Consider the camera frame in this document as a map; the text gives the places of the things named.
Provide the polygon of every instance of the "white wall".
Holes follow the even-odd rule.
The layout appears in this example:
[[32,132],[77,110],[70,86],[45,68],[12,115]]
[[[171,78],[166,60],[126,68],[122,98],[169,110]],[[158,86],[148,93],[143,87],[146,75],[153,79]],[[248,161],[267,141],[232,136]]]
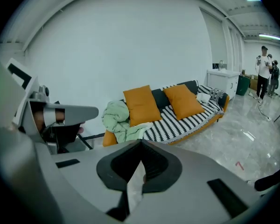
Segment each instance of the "white wall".
[[220,63],[220,61],[223,60],[224,63],[227,63],[226,39],[222,22],[205,11],[201,12],[210,37],[212,62]]
[[29,66],[51,102],[96,106],[84,135],[103,133],[102,112],[122,91],[206,82],[210,40],[195,1],[78,0],[34,39]]
[[227,44],[228,63],[227,69],[233,71],[242,71],[244,60],[244,40],[236,28],[223,23],[223,29]]
[[[245,42],[245,63],[243,65],[243,69],[245,69],[246,74],[257,75],[255,62],[256,57],[261,55],[261,46],[263,45],[268,48],[268,54],[272,54],[273,60],[278,61],[278,67],[280,70],[280,47],[265,43]],[[280,77],[279,87],[275,92],[280,95]]]

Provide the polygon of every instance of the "cable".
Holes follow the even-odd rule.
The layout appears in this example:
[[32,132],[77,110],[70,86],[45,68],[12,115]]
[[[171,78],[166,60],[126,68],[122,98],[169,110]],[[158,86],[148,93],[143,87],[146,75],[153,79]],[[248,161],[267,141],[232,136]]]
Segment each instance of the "cable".
[[58,138],[57,138],[56,127],[55,127],[55,137],[56,137],[56,149],[57,149],[57,153],[58,153],[58,150],[59,150],[59,142],[58,142]]
[[54,123],[52,123],[52,124],[50,124],[49,126],[47,126],[47,127],[45,127],[44,128],[44,130],[41,132],[41,136],[45,133],[45,132],[47,132],[47,130],[49,129],[49,128],[51,128],[54,124],[56,124],[57,123],[57,121],[55,121]]
[[[261,106],[261,105],[258,106],[259,112],[260,112],[263,116],[266,116],[266,115],[260,110],[260,108],[259,108],[260,106]],[[266,116],[266,118],[267,118],[266,121],[271,121],[271,118],[270,118],[270,117]]]

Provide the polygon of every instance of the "black and white striped blanket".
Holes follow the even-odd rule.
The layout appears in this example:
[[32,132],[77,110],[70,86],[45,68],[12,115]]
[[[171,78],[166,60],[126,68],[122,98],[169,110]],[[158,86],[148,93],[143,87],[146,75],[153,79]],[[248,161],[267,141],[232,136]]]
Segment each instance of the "black and white striped blanket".
[[211,88],[206,85],[198,86],[199,93],[209,94],[210,98],[218,103],[219,99],[223,97],[224,91],[216,88]]
[[153,122],[153,127],[146,130],[143,139],[169,144],[182,139],[207,124],[216,114],[224,114],[223,109],[212,99],[200,103],[205,112],[177,120],[172,106],[161,111],[162,119]]

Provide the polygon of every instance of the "gray surface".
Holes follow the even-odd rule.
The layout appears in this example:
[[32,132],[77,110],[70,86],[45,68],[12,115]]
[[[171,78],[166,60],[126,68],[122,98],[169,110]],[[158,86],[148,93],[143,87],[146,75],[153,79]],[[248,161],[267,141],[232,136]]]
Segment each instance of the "gray surface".
[[[107,189],[96,173],[98,161],[126,144],[118,144],[87,152],[53,155],[55,162],[77,158],[80,163],[59,169],[72,187],[89,203],[103,212],[116,207],[121,192]],[[212,159],[194,152],[156,144],[179,157],[181,177],[162,193],[145,194],[126,219],[127,223],[222,223],[229,214],[207,185],[207,181],[222,179],[249,206],[259,195],[237,176]]]
[[[44,144],[36,144],[36,151],[38,156],[38,161],[40,163],[41,172],[44,176],[44,179],[46,181],[46,184],[54,196],[55,201],[58,204],[58,207],[62,213],[64,223],[83,223],[83,224],[89,224],[89,223],[119,223],[114,218],[106,215],[105,213],[99,211],[97,208],[95,208],[92,203],[95,201],[95,199],[90,203],[88,202],[84,196],[81,196],[80,192],[77,192],[73,188],[75,186],[74,184],[76,182],[82,182],[83,177],[91,177],[91,175],[88,175],[89,172],[84,169],[80,169],[85,171],[84,173],[79,172],[76,170],[80,175],[77,180],[74,180],[71,183],[67,182],[67,179],[64,178],[60,170],[69,169],[67,168],[60,168],[58,169],[56,164],[54,163],[52,156],[48,152],[48,148]],[[87,152],[80,152],[75,154],[87,154],[91,151]],[[55,156],[56,159],[62,161],[73,158],[73,155],[71,154],[59,154]],[[86,190],[91,190],[91,188],[95,189],[97,183],[96,182],[88,182],[84,185]],[[100,193],[99,196],[97,196],[98,199],[104,198],[104,195]]]
[[253,188],[212,159],[174,146],[155,145],[180,159],[182,174],[165,192],[144,194],[142,201],[125,222],[216,224],[228,221],[229,214],[207,184],[207,181],[217,178],[248,206],[259,199]]
[[[243,180],[275,173],[280,169],[280,118],[273,121],[280,115],[280,99],[265,95],[261,109],[272,118],[267,122],[248,93],[236,95],[218,123],[176,146],[209,156]],[[244,170],[235,165],[238,161]]]
[[25,94],[25,90],[0,63],[0,127],[10,125]]
[[76,138],[74,142],[64,145],[64,147],[70,152],[81,152],[90,150],[80,138]]
[[86,142],[94,149],[104,148],[103,146],[104,137],[99,137],[91,140],[86,140]]
[[17,130],[0,129],[0,176],[6,188],[14,194],[11,196],[13,203],[17,203],[14,197],[18,197],[18,201],[28,208],[23,213],[29,211],[39,223],[60,223],[63,220],[40,172],[34,143],[27,135]]
[[78,159],[80,163],[61,168],[59,171],[85,200],[99,210],[107,212],[111,208],[117,207],[121,192],[108,189],[103,184],[97,174],[97,163],[102,157],[131,142],[98,150],[53,155],[52,159],[54,162]]
[[98,108],[81,105],[62,105],[47,103],[46,108],[64,109],[64,124],[66,126],[76,125],[84,121],[94,119],[98,116]]

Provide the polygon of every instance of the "marble floor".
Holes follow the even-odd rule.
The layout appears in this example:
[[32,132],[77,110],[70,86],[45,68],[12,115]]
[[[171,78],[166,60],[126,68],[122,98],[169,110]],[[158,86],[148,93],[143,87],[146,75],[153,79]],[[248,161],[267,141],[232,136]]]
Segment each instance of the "marble floor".
[[[202,132],[176,144],[176,147],[204,154],[243,180],[257,180],[280,169],[280,98],[265,96],[261,111],[253,97],[236,95],[227,112]],[[88,140],[102,148],[103,138]]]

